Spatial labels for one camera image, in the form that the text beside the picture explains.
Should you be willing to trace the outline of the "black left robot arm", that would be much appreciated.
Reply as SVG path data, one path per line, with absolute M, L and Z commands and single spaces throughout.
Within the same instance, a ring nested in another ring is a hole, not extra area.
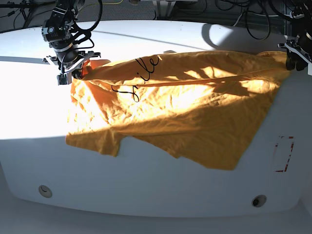
M 278 47 L 287 51 L 287 70 L 302 71 L 307 69 L 312 74 L 312 2 L 310 0 L 296 0 L 294 10 L 289 15 L 279 12 L 271 0 L 268 1 L 270 8 L 282 19 L 301 26 L 296 39 L 288 39 Z

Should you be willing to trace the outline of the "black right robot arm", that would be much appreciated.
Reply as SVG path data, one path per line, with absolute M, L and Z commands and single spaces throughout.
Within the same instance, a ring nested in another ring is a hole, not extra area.
M 72 79 L 82 79 L 82 68 L 91 58 L 101 57 L 100 52 L 91 49 L 95 44 L 91 39 L 92 31 L 98 26 L 103 3 L 99 3 L 98 18 L 88 29 L 77 24 L 77 16 L 83 8 L 83 0 L 58 0 L 51 16 L 42 26 L 41 34 L 45 42 L 55 52 L 55 56 L 47 56 L 42 62 L 57 66 L 58 85 L 68 85 Z

